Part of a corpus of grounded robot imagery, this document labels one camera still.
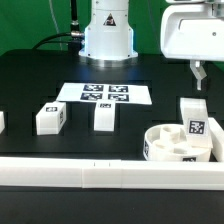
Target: black cable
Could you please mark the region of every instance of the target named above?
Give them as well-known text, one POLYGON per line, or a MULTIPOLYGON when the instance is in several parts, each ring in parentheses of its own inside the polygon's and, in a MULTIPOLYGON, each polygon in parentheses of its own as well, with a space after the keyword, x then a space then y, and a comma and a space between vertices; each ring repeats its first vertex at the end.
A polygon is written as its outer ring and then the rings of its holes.
POLYGON ((37 43, 32 49, 35 50, 37 49, 39 46, 42 45, 42 43, 47 42, 49 40, 58 38, 58 37, 65 37, 65 36, 71 36, 71 33, 58 33, 49 37, 44 38, 43 40, 41 40, 39 43, 37 43))
POLYGON ((33 50, 36 50, 38 47, 44 44, 57 44, 57 43, 62 43, 62 44, 69 44, 69 43, 81 43, 79 40, 73 40, 73 41, 59 41, 59 40, 54 40, 54 41, 42 41, 40 44, 36 45, 36 47, 33 47, 33 50))
POLYGON ((71 0, 72 20, 78 20, 76 0, 71 0))

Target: black table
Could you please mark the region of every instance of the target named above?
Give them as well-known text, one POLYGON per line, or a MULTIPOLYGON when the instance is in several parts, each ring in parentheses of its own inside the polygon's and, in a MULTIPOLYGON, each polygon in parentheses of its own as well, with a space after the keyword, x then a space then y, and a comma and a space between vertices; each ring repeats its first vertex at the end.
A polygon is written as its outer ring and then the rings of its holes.
MULTIPOLYGON (((203 90, 189 62, 140 55, 124 68, 99 68, 60 51, 15 50, 0 57, 0 156, 143 160, 145 131, 181 124, 180 98, 206 99, 223 127, 224 73, 205 64, 203 90), (65 82, 147 85, 153 104, 116 106, 115 131, 94 132, 93 103, 68 103, 56 136, 37 136, 35 116, 65 82)), ((1 223, 223 223, 224 192, 0 187, 1 223)))

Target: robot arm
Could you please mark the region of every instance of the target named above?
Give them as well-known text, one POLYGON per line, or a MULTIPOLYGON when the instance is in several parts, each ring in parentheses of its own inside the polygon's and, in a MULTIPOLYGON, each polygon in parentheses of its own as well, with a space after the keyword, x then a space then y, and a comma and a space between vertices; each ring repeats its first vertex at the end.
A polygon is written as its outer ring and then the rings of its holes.
POLYGON ((161 50, 167 58, 189 59, 201 90, 203 61, 224 61, 224 0, 167 2, 175 5, 163 14, 161 50))

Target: white cube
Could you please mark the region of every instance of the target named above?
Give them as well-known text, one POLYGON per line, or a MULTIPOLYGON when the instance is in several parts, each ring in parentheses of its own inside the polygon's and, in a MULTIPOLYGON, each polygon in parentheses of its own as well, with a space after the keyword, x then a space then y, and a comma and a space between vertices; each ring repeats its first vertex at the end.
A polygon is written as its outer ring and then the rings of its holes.
POLYGON ((36 116, 37 134, 58 134, 66 121, 66 103, 46 103, 36 116))
POLYGON ((193 147, 212 148, 205 100, 181 98, 180 109, 188 144, 193 147))
POLYGON ((4 113, 0 112, 0 133, 5 129, 4 113))
POLYGON ((98 100, 95 108, 94 130, 114 131, 115 100, 98 100))

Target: white cylindrical container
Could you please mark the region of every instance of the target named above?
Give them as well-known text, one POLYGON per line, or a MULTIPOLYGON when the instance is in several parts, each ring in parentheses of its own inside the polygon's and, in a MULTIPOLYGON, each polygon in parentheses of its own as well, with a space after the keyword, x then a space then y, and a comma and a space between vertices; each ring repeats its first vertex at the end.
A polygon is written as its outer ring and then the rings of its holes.
POLYGON ((145 133, 143 155, 149 161, 208 162, 210 154, 211 148, 187 143, 183 125, 157 125, 145 133))
POLYGON ((85 29, 85 47, 80 56, 103 61, 138 56, 133 50, 128 4, 128 0, 92 0, 91 22, 85 29))

